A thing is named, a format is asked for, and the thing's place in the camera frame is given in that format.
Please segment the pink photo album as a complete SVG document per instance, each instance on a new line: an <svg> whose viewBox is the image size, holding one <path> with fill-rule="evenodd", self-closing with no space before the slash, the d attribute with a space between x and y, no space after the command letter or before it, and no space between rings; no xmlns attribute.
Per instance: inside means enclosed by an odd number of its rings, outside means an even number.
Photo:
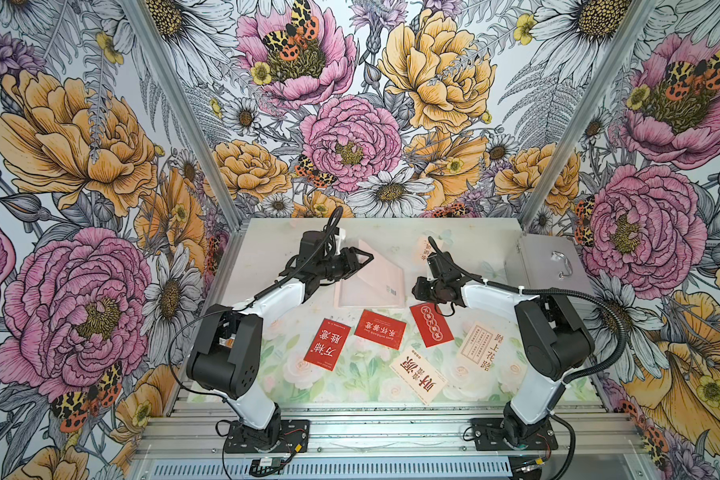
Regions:
<svg viewBox="0 0 720 480"><path fill-rule="evenodd" d="M337 284L337 308L403 308L406 305L404 270L362 239L358 248L374 259L348 280Z"/></svg>

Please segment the cream card with red characters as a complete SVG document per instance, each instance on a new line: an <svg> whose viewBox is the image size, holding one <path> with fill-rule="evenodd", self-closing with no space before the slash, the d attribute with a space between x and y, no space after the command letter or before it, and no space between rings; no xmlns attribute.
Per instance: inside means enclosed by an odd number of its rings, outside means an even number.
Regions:
<svg viewBox="0 0 720 480"><path fill-rule="evenodd" d="M392 362L391 369L425 405L430 405L448 385L446 377L411 346Z"/></svg>

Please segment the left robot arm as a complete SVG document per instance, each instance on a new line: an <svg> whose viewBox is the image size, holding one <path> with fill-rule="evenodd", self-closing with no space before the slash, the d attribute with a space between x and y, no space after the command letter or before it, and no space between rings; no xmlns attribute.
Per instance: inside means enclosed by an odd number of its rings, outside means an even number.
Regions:
<svg viewBox="0 0 720 480"><path fill-rule="evenodd" d="M302 305L322 286L354 276L374 260L357 247L342 247L333 226L307 231L299 251L275 282L250 300L217 304L203 319L186 363L187 376L219 394L234 413L231 438L270 451L284 437L281 411L257 384L264 323Z"/></svg>

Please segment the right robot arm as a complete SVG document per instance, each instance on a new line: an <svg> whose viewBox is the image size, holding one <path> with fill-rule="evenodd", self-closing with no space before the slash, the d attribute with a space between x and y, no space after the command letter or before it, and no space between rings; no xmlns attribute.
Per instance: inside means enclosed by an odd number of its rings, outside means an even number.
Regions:
<svg viewBox="0 0 720 480"><path fill-rule="evenodd" d="M430 274L418 277L412 288L416 299L501 314L517 324L529 367L504 407L501 426L488 433L511 449L525 448L546 428L573 372L594 352L594 340L571 300L593 304L595 297L490 281L456 265L448 252L429 254L427 264Z"/></svg>

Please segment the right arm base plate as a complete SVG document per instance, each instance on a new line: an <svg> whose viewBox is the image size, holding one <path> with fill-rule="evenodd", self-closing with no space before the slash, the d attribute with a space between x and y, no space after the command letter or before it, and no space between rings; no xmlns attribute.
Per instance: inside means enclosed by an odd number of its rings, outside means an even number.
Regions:
<svg viewBox="0 0 720 480"><path fill-rule="evenodd" d="M557 450L558 441L549 419L533 425L517 423L513 418L472 418L471 439L478 451Z"/></svg>

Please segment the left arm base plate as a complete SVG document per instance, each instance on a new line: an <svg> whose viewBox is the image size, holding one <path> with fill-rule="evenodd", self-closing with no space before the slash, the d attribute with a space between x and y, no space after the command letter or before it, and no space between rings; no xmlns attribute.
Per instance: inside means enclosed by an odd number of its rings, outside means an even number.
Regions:
<svg viewBox="0 0 720 480"><path fill-rule="evenodd" d="M311 422L306 419L272 421L264 430L255 430L233 421L224 434L225 454L283 454L308 450Z"/></svg>

